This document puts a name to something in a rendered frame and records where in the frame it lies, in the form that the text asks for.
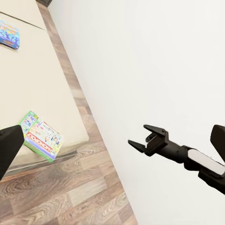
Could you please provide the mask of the board game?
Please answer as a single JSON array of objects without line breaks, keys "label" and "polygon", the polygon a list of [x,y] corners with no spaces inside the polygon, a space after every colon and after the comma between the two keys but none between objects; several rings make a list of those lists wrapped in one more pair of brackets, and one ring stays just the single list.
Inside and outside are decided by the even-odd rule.
[{"label": "board game", "polygon": [[19,29],[0,19],[0,42],[18,49],[20,46]]},{"label": "board game", "polygon": [[24,144],[52,162],[56,158],[65,137],[32,111],[24,116],[19,125],[22,127]]}]

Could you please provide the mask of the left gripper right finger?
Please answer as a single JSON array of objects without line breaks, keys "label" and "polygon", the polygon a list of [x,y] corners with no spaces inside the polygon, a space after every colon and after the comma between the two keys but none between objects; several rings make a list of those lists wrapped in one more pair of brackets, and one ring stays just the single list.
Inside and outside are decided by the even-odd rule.
[{"label": "left gripper right finger", "polygon": [[214,125],[211,136],[210,142],[220,155],[220,157],[225,162],[225,127],[221,125]]}]

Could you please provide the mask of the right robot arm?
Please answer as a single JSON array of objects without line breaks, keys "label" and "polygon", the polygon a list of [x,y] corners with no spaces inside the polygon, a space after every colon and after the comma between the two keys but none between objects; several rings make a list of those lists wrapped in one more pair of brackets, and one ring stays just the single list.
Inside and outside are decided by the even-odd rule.
[{"label": "right robot arm", "polygon": [[130,145],[149,157],[157,153],[179,164],[183,163],[184,168],[189,171],[199,171],[200,179],[225,194],[225,166],[195,148],[186,145],[179,146],[172,142],[169,140],[169,132],[164,128],[148,124],[144,124],[143,127],[151,131],[145,140],[148,143],[147,147],[144,144],[128,140]]}]

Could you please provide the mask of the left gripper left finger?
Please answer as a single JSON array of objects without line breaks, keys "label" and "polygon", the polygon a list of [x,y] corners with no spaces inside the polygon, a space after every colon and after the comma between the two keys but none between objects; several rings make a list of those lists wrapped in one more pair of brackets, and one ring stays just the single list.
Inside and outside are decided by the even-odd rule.
[{"label": "left gripper left finger", "polygon": [[21,125],[0,130],[0,180],[23,144],[24,135]]}]

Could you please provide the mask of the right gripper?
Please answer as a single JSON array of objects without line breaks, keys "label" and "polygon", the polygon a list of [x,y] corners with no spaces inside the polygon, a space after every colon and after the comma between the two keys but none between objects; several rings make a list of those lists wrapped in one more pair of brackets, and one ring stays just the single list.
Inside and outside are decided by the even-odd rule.
[{"label": "right gripper", "polygon": [[128,143],[136,148],[141,153],[151,157],[154,154],[159,154],[165,158],[173,159],[177,156],[179,145],[169,140],[169,132],[164,128],[144,124],[144,128],[148,129],[152,133],[156,134],[148,144],[147,147],[144,144],[128,140]]}]

